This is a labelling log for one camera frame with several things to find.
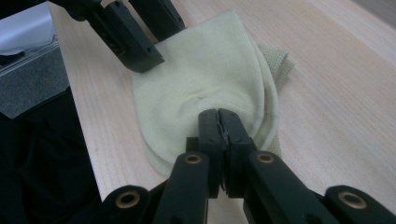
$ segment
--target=brass ring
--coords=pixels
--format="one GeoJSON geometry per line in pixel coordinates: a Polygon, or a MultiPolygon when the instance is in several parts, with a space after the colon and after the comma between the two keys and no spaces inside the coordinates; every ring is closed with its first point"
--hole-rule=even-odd
{"type": "Polygon", "coordinates": [[[349,191],[341,191],[338,193],[338,198],[343,202],[344,204],[348,205],[349,207],[353,207],[355,209],[364,209],[367,207],[367,203],[363,200],[362,197],[351,193],[349,191]],[[350,201],[347,197],[352,197],[354,201],[350,201]]]}
{"type": "Polygon", "coordinates": [[[261,154],[257,155],[257,160],[260,161],[260,162],[263,162],[263,163],[271,163],[275,159],[271,155],[261,153],[261,154]]]}
{"type": "Polygon", "coordinates": [[[126,191],[121,193],[116,199],[118,208],[130,208],[137,205],[140,201],[140,195],[135,191],[126,191]]]}
{"type": "Polygon", "coordinates": [[[189,164],[200,163],[201,160],[202,160],[202,159],[201,159],[200,156],[194,155],[194,154],[191,154],[191,155],[186,156],[186,157],[184,158],[184,161],[185,161],[186,163],[189,163],[189,164]]]}

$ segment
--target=towel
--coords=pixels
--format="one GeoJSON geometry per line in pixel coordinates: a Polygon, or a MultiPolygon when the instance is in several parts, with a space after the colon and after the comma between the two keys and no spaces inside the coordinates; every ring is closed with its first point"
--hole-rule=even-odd
{"type": "Polygon", "coordinates": [[[211,108],[232,110],[258,149],[279,153],[276,83],[292,68],[286,51],[259,48],[233,10],[156,48],[165,63],[133,74],[133,90],[146,155],[158,172],[170,174],[186,138],[198,136],[199,113],[211,108]]]}

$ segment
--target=wooden table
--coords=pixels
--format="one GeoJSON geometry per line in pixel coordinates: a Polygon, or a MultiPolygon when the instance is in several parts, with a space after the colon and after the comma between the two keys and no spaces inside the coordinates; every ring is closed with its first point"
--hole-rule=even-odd
{"type": "MultiPolygon", "coordinates": [[[[283,160],[320,194],[349,185],[396,213],[394,28],[348,0],[173,3],[189,27],[234,8],[258,44],[287,49],[295,67],[279,94],[283,160]]],[[[127,184],[152,189],[165,177],[142,150],[132,72],[87,22],[50,8],[102,198],[127,184]]],[[[240,207],[223,194],[210,200],[209,223],[246,222],[240,207]]]]}

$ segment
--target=black pants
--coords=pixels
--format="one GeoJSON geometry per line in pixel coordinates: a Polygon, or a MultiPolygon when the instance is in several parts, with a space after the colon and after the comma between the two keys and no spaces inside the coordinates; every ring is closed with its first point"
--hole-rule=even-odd
{"type": "Polygon", "coordinates": [[[70,90],[0,114],[0,223],[88,223],[100,203],[70,90]]]}

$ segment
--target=gray floor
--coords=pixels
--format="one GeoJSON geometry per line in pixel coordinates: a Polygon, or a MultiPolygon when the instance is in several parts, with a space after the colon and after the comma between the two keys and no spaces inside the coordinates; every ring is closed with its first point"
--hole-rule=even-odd
{"type": "Polygon", "coordinates": [[[59,48],[0,77],[0,112],[10,118],[69,86],[59,48]]]}

